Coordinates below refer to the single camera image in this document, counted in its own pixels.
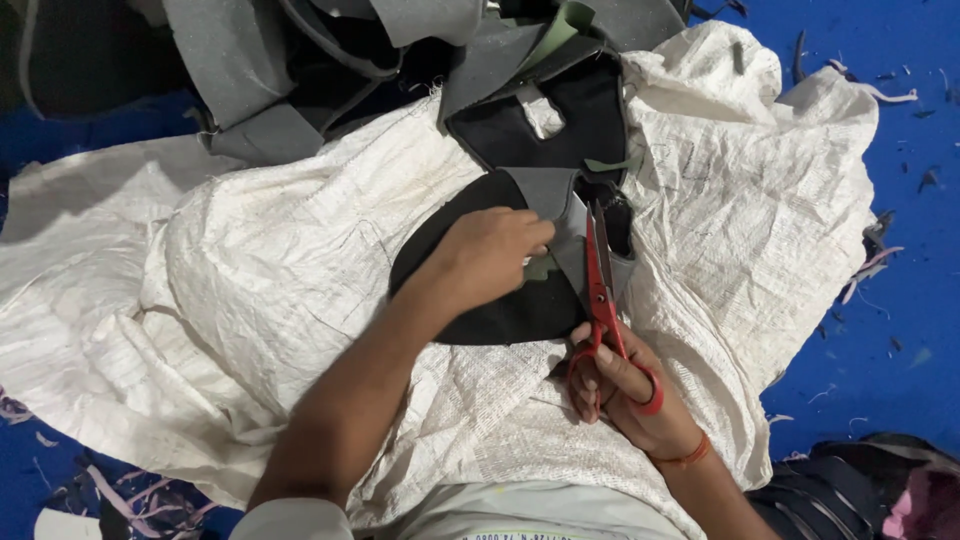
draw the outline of forearm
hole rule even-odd
[[[670,494],[709,540],[779,540],[750,506],[713,449],[685,469],[665,465],[660,473]]]
[[[307,390],[248,510],[285,497],[346,504],[396,418],[417,356],[456,315],[431,290],[429,281],[411,278]]]

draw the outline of scissor handle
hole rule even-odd
[[[570,402],[572,404],[576,403],[576,390],[573,388],[573,372],[576,369],[577,364],[584,358],[596,358],[597,347],[602,343],[603,339],[603,325],[594,321],[590,324],[591,337],[592,340],[584,340],[577,344],[576,349],[574,349],[573,356],[570,358],[570,364],[566,370],[566,392],[569,396]],[[623,340],[620,338],[620,331],[613,325],[608,330],[612,335],[611,339],[613,342],[613,351],[620,355],[621,358],[627,358],[626,351],[623,347]],[[630,410],[640,416],[651,416],[660,412],[660,409],[663,407],[663,387],[660,385],[660,380],[657,378],[657,375],[654,374],[646,366],[642,366],[637,362],[631,362],[634,367],[646,376],[647,380],[650,381],[652,386],[652,395],[650,400],[647,403],[642,404],[638,403],[636,400],[629,398]],[[597,388],[596,391],[596,400],[593,402],[594,410],[597,413],[597,418],[600,417],[600,389]]]

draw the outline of orange wrist thread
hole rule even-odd
[[[697,447],[697,450],[693,451],[693,454],[690,454],[687,457],[679,457],[677,459],[657,459],[649,454],[647,457],[650,458],[650,461],[657,468],[665,465],[671,465],[680,467],[680,469],[683,470],[687,467],[687,465],[693,465],[697,461],[703,459],[710,449],[713,448],[713,446],[710,444],[710,438],[707,437],[707,432],[700,429],[700,433],[702,434],[700,437],[700,446]]]

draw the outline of white sack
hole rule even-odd
[[[720,22],[625,55],[624,70],[630,147],[645,155],[624,184],[639,256],[625,308],[737,482],[757,487],[770,475],[758,395],[864,258],[873,189],[860,156],[877,106],[832,69],[774,104],[776,55]],[[482,174],[438,133],[438,102],[316,158],[215,178],[169,221],[169,207],[145,205],[144,184],[184,187],[229,167],[184,139],[16,180],[0,236],[0,382],[91,448],[241,507],[298,396],[384,302],[403,242]],[[175,146],[188,155],[168,159],[192,171],[179,178],[147,160],[135,175],[108,166],[131,159],[125,148]],[[32,186],[66,189],[78,174],[91,192],[121,185],[20,240],[50,222],[27,208]],[[177,195],[157,190],[168,204]],[[554,479],[633,494],[702,536],[643,453],[558,406],[562,389],[544,378],[563,353],[428,346],[390,451],[351,497],[353,524],[386,523],[438,482]]]

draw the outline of red scissors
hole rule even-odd
[[[603,339],[604,329],[607,330],[607,342],[611,349],[621,358],[628,358],[623,348],[623,339],[620,337],[620,328],[617,326],[616,300],[613,297],[613,274],[610,268],[610,244],[607,240],[607,224],[604,221],[603,209],[599,202],[594,208],[587,211],[587,281],[590,295],[590,311],[592,320],[593,339],[584,340],[577,345],[570,365],[566,371],[566,391],[573,401],[575,390],[570,379],[577,362],[584,358],[595,358],[597,347]],[[631,401],[631,409],[636,414],[657,414],[663,406],[663,387],[652,371],[634,362],[636,369],[650,380],[653,386],[653,395],[645,403]],[[597,417],[600,416],[600,390],[597,389],[596,399]]]

